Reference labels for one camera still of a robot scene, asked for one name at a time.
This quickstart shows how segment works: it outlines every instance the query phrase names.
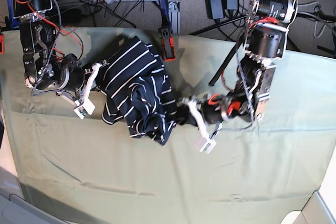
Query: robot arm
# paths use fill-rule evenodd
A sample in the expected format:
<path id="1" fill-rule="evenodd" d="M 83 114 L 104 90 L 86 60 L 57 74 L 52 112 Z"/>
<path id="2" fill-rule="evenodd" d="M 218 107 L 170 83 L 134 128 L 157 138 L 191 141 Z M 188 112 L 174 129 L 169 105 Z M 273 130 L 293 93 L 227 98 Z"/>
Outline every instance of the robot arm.
<path id="1" fill-rule="evenodd" d="M 243 45 L 245 55 L 238 64 L 239 79 L 234 90 L 210 99 L 194 99 L 204 124 L 217 125 L 212 135 L 218 132 L 220 124 L 237 116 L 249 122 L 248 127 L 263 119 L 277 62 L 284 55 L 289 27 L 297 15 L 297 0 L 251 0 L 250 6 L 246 28 L 209 83 L 215 84 Z"/>
<path id="2" fill-rule="evenodd" d="M 14 17 L 21 21 L 19 28 L 25 84 L 33 89 L 32 95 L 57 93 L 75 105 L 74 111 L 83 119 L 86 114 L 92 114 L 95 108 L 88 96 L 101 65 L 96 64 L 92 71 L 85 71 L 74 54 L 61 58 L 56 56 L 55 44 L 62 27 L 61 24 L 58 27 L 50 22 L 45 15 L 53 8 L 53 2 L 59 10 L 56 0 L 13 0 Z M 52 90 L 34 94 L 35 90 L 47 88 Z"/>

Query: black cable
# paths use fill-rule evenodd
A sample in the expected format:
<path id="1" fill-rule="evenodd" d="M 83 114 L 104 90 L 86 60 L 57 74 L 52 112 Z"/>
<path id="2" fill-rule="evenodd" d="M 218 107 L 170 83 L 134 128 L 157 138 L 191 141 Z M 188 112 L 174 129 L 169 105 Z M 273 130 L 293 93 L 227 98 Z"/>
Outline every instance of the black cable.
<path id="1" fill-rule="evenodd" d="M 215 23 L 216 24 L 218 24 L 220 21 L 219 21 L 219 19 L 215 19 Z M 221 34 L 223 34 L 225 37 L 226 37 L 226 39 L 225 40 L 230 40 L 230 41 L 233 41 L 234 42 L 234 40 L 233 39 L 231 39 L 230 38 L 230 36 L 228 36 L 220 27 L 217 27 L 217 29 L 218 29 L 218 31 L 221 33 Z"/>
<path id="2" fill-rule="evenodd" d="M 197 30 L 197 31 L 193 32 L 193 33 L 190 33 L 190 35 L 199 35 L 199 34 L 207 32 L 207 31 L 216 29 L 217 27 L 225 26 L 225 25 L 231 24 L 233 22 L 240 21 L 240 20 L 245 19 L 245 18 L 246 18 L 246 16 L 239 16 L 239 17 L 234 18 L 234 19 L 224 20 L 224 21 L 221 21 L 217 24 L 213 24 L 211 26 L 207 26 L 207 27 L 204 27 L 200 30 Z"/>
<path id="3" fill-rule="evenodd" d="M 122 20 L 120 20 L 116 25 L 115 25 L 115 27 L 119 27 L 121 24 L 122 24 L 122 22 L 123 22 L 123 20 L 131 13 L 131 11 L 133 11 L 139 4 L 141 4 L 141 1 L 142 0 L 138 0 L 136 3 L 135 3 L 135 5 L 133 5 L 133 7 L 122 17 Z"/>
<path id="4" fill-rule="evenodd" d="M 104 18 L 106 17 L 106 12 L 107 12 L 107 8 L 105 8 Z"/>
<path id="5" fill-rule="evenodd" d="M 84 43 L 83 43 L 82 38 L 78 35 L 78 33 L 76 33 L 75 31 L 71 31 L 71 33 L 75 34 L 78 37 L 80 43 L 82 44 L 82 52 L 81 52 L 79 58 L 77 59 L 77 61 L 79 61 L 82 58 L 83 53 L 84 53 Z"/>
<path id="6" fill-rule="evenodd" d="M 116 18 L 118 18 L 118 19 L 120 19 L 120 20 L 123 20 L 124 22 L 130 24 L 133 28 L 137 28 L 136 25 L 135 25 L 134 23 L 132 23 L 132 22 L 130 22 L 129 20 L 127 20 L 127 19 L 121 17 L 120 15 L 118 15 L 117 13 L 115 13 L 114 10 L 112 10 L 110 7 L 108 7 L 108 6 L 104 6 L 104 8 L 106 8 L 108 11 L 110 11 L 111 14 L 112 14 L 113 16 L 115 16 Z"/>
<path id="7" fill-rule="evenodd" d="M 81 2 L 81 3 L 83 3 L 83 4 L 85 4 L 86 6 L 88 6 L 88 5 L 90 5 L 90 6 L 95 6 L 95 4 L 90 4 L 90 3 L 85 2 L 85 1 L 83 1 L 83 0 L 78 0 L 78 1 Z M 99 6 L 99 7 L 100 7 L 100 9 L 97 10 L 97 11 L 95 11 L 95 14 L 99 13 L 99 12 L 102 10 L 102 7 L 101 7 L 101 6 Z M 93 13 L 92 13 L 92 11 L 91 11 L 89 15 L 82 14 L 82 17 L 91 17 L 92 15 L 93 15 Z"/>
<path id="8" fill-rule="evenodd" d="M 316 15 L 314 15 L 312 13 L 306 13 L 306 12 L 301 12 L 301 11 L 298 11 L 298 14 L 312 17 L 312 18 L 316 19 L 317 21 L 325 24 L 332 31 L 332 33 L 336 36 L 336 31 L 334 29 L 332 29 L 332 27 L 330 25 L 328 25 L 328 23 L 325 22 L 322 18 L 320 18 L 320 17 L 318 17 L 318 16 L 316 16 Z"/>
<path id="9" fill-rule="evenodd" d="M 238 8 L 238 12 L 236 12 L 236 15 L 238 15 L 238 14 L 243 15 L 243 11 L 244 11 L 244 10 L 247 10 L 247 9 L 245 8 L 245 0 L 243 0 L 243 5 L 240 4 L 240 0 L 239 0 L 239 6 L 242 7 L 242 10 L 240 11 L 239 8 Z M 235 27 L 237 27 L 237 29 L 238 29 L 238 28 L 243 28 L 243 27 L 246 25 L 246 22 L 245 22 L 245 20 L 244 20 L 244 22 L 243 22 L 243 24 L 242 24 L 242 22 L 239 21 L 239 25 L 237 25 L 235 22 L 233 22 L 233 25 L 234 25 Z"/>
<path id="10" fill-rule="evenodd" d="M 215 75 L 213 76 L 213 78 L 209 82 L 209 86 L 214 86 L 215 85 L 216 81 L 221 77 L 223 71 L 226 69 L 226 67 L 228 66 L 228 64 L 232 60 L 233 56 L 236 54 L 236 49 L 239 48 L 243 44 L 244 40 L 245 40 L 245 37 L 244 37 L 244 34 L 242 34 L 239 37 L 238 42 L 234 45 L 234 47 L 231 49 L 229 54 L 226 56 L 223 64 L 219 67 L 218 71 L 215 73 Z"/>

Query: white stripe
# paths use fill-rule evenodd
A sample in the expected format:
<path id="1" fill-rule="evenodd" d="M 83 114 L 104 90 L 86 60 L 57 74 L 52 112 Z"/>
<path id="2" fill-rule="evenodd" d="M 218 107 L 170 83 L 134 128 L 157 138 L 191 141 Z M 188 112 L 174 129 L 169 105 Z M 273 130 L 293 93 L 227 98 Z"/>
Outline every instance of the white stripe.
<path id="1" fill-rule="evenodd" d="M 121 73 L 123 73 L 126 69 L 128 69 L 130 66 L 132 66 L 137 60 L 139 60 L 141 57 L 143 57 L 144 55 L 146 55 L 149 51 L 147 50 L 146 52 L 144 52 L 143 54 L 139 55 L 138 57 L 136 57 L 131 63 L 129 63 L 126 67 L 124 67 L 120 72 L 118 72 L 111 80 L 110 82 L 107 84 L 106 89 L 109 88 L 109 85 L 112 83 L 112 81 L 114 81 Z"/>
<path id="2" fill-rule="evenodd" d="M 174 122 L 172 122 L 172 123 L 170 124 L 170 126 L 168 127 L 168 131 L 169 131 L 170 128 L 173 126 L 173 124 L 174 124 Z"/>
<path id="3" fill-rule="evenodd" d="M 141 135 L 144 135 L 145 133 L 142 133 L 142 134 L 136 134 L 136 135 L 131 135 L 131 137 L 134 137 L 134 136 L 141 136 Z"/>
<path id="4" fill-rule="evenodd" d="M 122 116 L 120 116 L 120 117 L 114 119 L 114 121 L 116 121 L 116 120 L 118 120 L 118 119 L 121 119 L 121 118 L 123 118 L 123 117 L 124 117 L 124 116 L 122 115 Z"/>
<path id="5" fill-rule="evenodd" d="M 158 69 L 158 70 L 154 70 L 154 71 L 152 71 L 152 73 L 158 73 L 158 72 L 161 72 L 163 70 L 163 68 L 160 68 L 160 69 Z"/>
<path id="6" fill-rule="evenodd" d="M 156 100 L 154 99 L 154 107 L 152 109 L 152 113 L 156 110 Z"/>
<path id="7" fill-rule="evenodd" d="M 107 121 L 107 120 L 104 118 L 104 113 L 101 115 L 101 117 L 102 117 L 103 120 L 104 120 L 106 123 L 108 123 L 108 124 L 111 124 L 111 125 L 112 125 L 112 124 L 114 123 L 114 122 L 112 123 L 112 122 Z"/>
<path id="8" fill-rule="evenodd" d="M 156 84 L 155 84 L 154 77 L 151 76 L 151 78 L 152 78 L 153 87 L 154 87 L 154 94 L 155 94 L 156 98 L 159 100 L 159 102 L 161 102 L 161 99 L 160 99 L 160 97 L 157 95 L 158 93 L 156 92 Z"/>
<path id="9" fill-rule="evenodd" d="M 155 112 L 154 115 L 159 115 L 159 116 L 161 116 L 162 118 L 165 118 L 165 117 L 166 117 L 165 115 L 159 114 L 159 113 L 157 113 L 157 112 Z"/>
<path id="10" fill-rule="evenodd" d="M 128 116 L 128 115 L 129 115 L 129 113 L 131 113 L 131 111 L 132 111 L 132 110 L 134 110 L 134 107 L 132 107 L 132 108 L 131 108 L 131 109 L 130 109 L 130 110 L 129 110 L 129 111 L 126 113 L 126 114 L 125 114 L 125 116 L 124 116 L 124 117 L 126 118 L 126 116 Z"/>
<path id="11" fill-rule="evenodd" d="M 125 100 L 123 100 L 123 101 L 117 106 L 117 109 L 118 109 L 118 110 L 120 109 L 120 107 L 122 106 L 122 104 L 123 104 L 124 102 L 127 101 L 127 99 L 128 99 L 128 96 L 125 98 Z"/>
<path id="12" fill-rule="evenodd" d="M 165 105 L 168 105 L 168 104 L 172 104 L 172 103 L 174 103 L 176 100 L 172 100 L 172 101 L 170 101 L 170 102 L 166 102 L 166 103 L 162 103 L 162 106 L 165 106 Z"/>
<path id="13" fill-rule="evenodd" d="M 107 102 L 105 103 L 105 107 L 106 107 L 107 115 L 111 116 L 110 109 L 107 105 Z"/>
<path id="14" fill-rule="evenodd" d="M 161 94 L 167 94 L 167 93 L 169 93 L 169 92 L 172 92 L 172 89 L 168 89 L 168 90 L 162 91 Z"/>
<path id="15" fill-rule="evenodd" d="M 125 53 L 123 53 L 114 63 L 112 63 L 109 68 L 106 70 L 103 80 L 105 80 L 105 76 L 107 74 L 107 72 L 110 70 L 110 68 L 113 67 L 114 64 L 116 64 L 122 57 L 124 57 L 126 54 L 128 54 L 132 49 L 134 49 L 138 44 L 140 44 L 141 41 L 138 41 L 137 43 L 134 44 L 134 46 L 132 46 L 130 49 L 128 49 Z"/>
<path id="16" fill-rule="evenodd" d="M 139 131 L 139 123 L 142 121 L 143 119 L 141 119 L 138 123 L 137 123 L 137 125 L 136 125 L 136 127 L 135 127 L 135 130 L 136 130 L 136 132 L 138 133 L 138 134 L 142 134 L 142 133 L 140 133 L 140 131 Z"/>
<path id="17" fill-rule="evenodd" d="M 133 101 L 133 90 L 136 88 L 136 86 L 133 87 L 132 91 L 131 91 L 131 101 Z"/>
<path id="18" fill-rule="evenodd" d="M 132 83 L 131 85 L 129 85 L 129 89 L 132 87 L 132 86 L 134 86 L 134 85 L 141 85 L 141 86 L 143 86 L 143 89 L 145 90 L 145 92 L 147 93 L 147 90 L 146 90 L 146 88 L 145 88 L 145 86 L 143 85 L 143 84 L 141 84 L 141 83 L 137 83 L 137 82 L 134 82 L 134 83 Z"/>
<path id="19" fill-rule="evenodd" d="M 165 133 L 166 132 L 166 125 L 164 123 L 164 118 L 161 118 L 161 119 L 162 119 L 162 124 L 163 124 L 163 133 Z"/>
<path id="20" fill-rule="evenodd" d="M 141 70 L 139 70 L 135 75 L 133 75 L 127 82 L 125 82 L 112 96 L 111 98 L 115 97 L 118 92 L 127 85 L 127 83 L 129 83 L 134 77 L 136 77 L 138 74 L 140 74 L 143 70 L 145 70 L 147 67 L 149 67 L 150 65 L 154 64 L 155 62 L 157 62 L 157 60 L 153 60 L 150 63 L 148 63 L 144 68 L 142 68 Z"/>

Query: gray carpet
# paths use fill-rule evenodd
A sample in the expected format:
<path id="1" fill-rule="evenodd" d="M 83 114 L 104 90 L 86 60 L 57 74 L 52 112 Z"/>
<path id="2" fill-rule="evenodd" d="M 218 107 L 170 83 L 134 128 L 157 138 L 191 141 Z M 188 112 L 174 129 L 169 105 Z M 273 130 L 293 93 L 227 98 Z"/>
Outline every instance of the gray carpet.
<path id="1" fill-rule="evenodd" d="M 306 3 L 309 1 L 319 1 L 322 5 L 322 10 L 326 14 L 332 15 L 336 8 L 335 0 L 299 0 L 299 3 Z M 125 14 L 127 10 L 133 6 L 131 3 L 122 3 L 117 9 L 118 14 Z M 245 0 L 245 6 L 248 7 L 249 0 Z M 314 6 L 300 8 L 301 10 L 312 11 Z M 152 3 L 145 3 L 144 7 L 139 5 L 128 16 L 128 20 L 132 21 L 140 29 L 157 30 L 161 25 L 161 16 L 159 9 Z M 97 15 L 97 24 L 102 27 L 114 26 L 118 20 L 107 14 L 104 18 L 104 12 Z M 213 20 L 207 18 L 206 8 L 204 0 L 182 0 L 181 1 L 181 34 L 189 34 L 200 28 L 212 25 Z M 80 26 L 92 26 L 92 20 L 87 18 L 83 20 Z M 130 27 L 129 24 L 123 23 L 121 27 Z M 226 34 L 230 34 L 236 27 L 232 24 L 224 26 L 223 31 Z M 319 39 L 313 37 L 314 22 L 307 19 L 297 18 L 290 27 L 289 37 L 303 52 L 310 54 L 331 56 L 323 51 L 317 49 L 317 45 L 324 46 L 326 48 L 334 49 L 331 31 L 325 30 L 323 36 Z M 233 39 L 238 36 L 239 30 L 232 35 Z M 225 39 L 225 37 L 217 30 L 201 34 L 200 36 L 213 38 L 213 39 Z"/>

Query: wrinkled cloth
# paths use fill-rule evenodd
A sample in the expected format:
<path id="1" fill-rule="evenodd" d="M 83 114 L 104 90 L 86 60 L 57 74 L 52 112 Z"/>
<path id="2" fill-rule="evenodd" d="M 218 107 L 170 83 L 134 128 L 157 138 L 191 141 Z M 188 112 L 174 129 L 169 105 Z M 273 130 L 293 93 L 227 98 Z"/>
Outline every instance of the wrinkled cloth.
<path id="1" fill-rule="evenodd" d="M 107 96 L 102 119 L 108 124 L 126 119 L 131 137 L 146 135 L 165 145 L 176 125 L 176 98 L 155 48 L 134 37 L 108 62 L 96 78 Z"/>

